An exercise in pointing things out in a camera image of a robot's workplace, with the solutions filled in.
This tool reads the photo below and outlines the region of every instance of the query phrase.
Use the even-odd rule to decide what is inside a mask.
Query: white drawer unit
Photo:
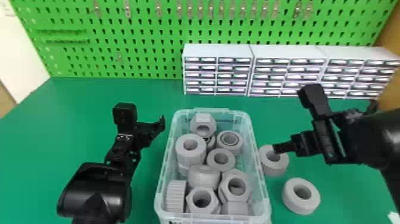
[[[382,47],[186,44],[185,94],[296,97],[320,83],[329,98],[376,99],[400,66]]]
[[[186,44],[182,54],[183,92],[245,96],[252,60],[249,45]]]
[[[321,80],[327,57],[313,45],[250,45],[254,55],[249,97],[295,97]]]

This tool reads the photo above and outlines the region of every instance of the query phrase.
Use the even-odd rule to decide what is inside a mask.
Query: hole in cylinder
[[[193,139],[188,139],[183,143],[183,147],[189,151],[194,150],[197,148],[197,142]]]
[[[266,156],[272,162],[278,162],[280,160],[280,155],[279,154],[275,154],[273,151],[267,152]]]
[[[199,125],[199,126],[196,128],[197,134],[202,135],[202,136],[207,135],[207,133],[208,133],[209,131],[210,131],[210,129],[209,129],[209,127],[207,127],[206,125]]]
[[[234,133],[225,133],[222,137],[221,140],[223,143],[226,145],[236,145],[239,141],[239,138],[234,134]]]
[[[211,195],[207,191],[197,191],[193,194],[192,199],[195,206],[205,208],[211,202]]]
[[[232,178],[228,183],[228,189],[232,194],[240,196],[246,191],[246,184],[239,178]]]
[[[224,165],[228,162],[228,156],[223,153],[217,153],[214,156],[214,161],[218,164]]]
[[[293,190],[295,194],[301,199],[310,199],[311,198],[311,191],[304,185],[296,185]]]

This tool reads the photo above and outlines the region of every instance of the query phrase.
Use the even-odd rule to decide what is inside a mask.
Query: green pegboard
[[[148,79],[181,79],[185,43],[372,45],[397,2],[313,0],[305,19],[303,0],[293,19],[299,0],[280,0],[272,19],[275,0],[127,0],[131,18],[117,0],[10,1],[51,76]]]

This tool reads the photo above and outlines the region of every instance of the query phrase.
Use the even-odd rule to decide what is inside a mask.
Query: white wall
[[[8,0],[0,0],[0,81],[17,103],[49,79]]]

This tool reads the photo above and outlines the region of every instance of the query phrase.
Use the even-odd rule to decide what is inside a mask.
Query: metal hook
[[[304,19],[305,20],[308,20],[311,17],[311,14],[314,13],[313,5],[314,5],[313,0],[310,0],[307,3],[307,6],[305,7],[305,12],[304,12]]]
[[[224,18],[224,14],[225,14],[225,2],[224,0],[220,0],[220,17]]]
[[[182,0],[176,1],[176,14],[178,18],[182,18]]]
[[[129,0],[124,0],[124,7],[122,10],[125,11],[125,16],[130,18],[132,14],[130,13],[130,5],[129,5]]]
[[[203,1],[198,1],[197,8],[198,8],[197,16],[198,16],[199,18],[203,18],[203,9],[204,9],[204,7],[203,7]]]
[[[268,0],[264,0],[261,6],[261,18],[268,17],[268,8],[269,8],[269,2]]]
[[[229,17],[230,18],[234,18],[235,17],[235,8],[236,8],[235,0],[230,0],[230,9],[229,9],[229,11],[230,11]]]
[[[214,0],[208,1],[208,17],[214,18]]]
[[[93,10],[89,11],[89,13],[94,12],[98,18],[101,18],[101,10],[99,6],[99,2],[97,0],[93,0]]]
[[[279,6],[280,6],[280,0],[275,0],[274,5],[272,7],[272,15],[271,15],[272,19],[276,19],[278,17]]]
[[[242,1],[242,5],[240,6],[240,17],[246,17],[246,1]]]
[[[294,18],[294,19],[296,19],[296,18],[299,17],[299,15],[300,15],[300,13],[301,13],[301,6],[302,6],[302,1],[301,1],[301,0],[298,0],[298,1],[296,2],[295,10],[294,10],[294,12],[293,12],[293,18]]]
[[[158,17],[162,16],[160,0],[155,0],[155,13]]]

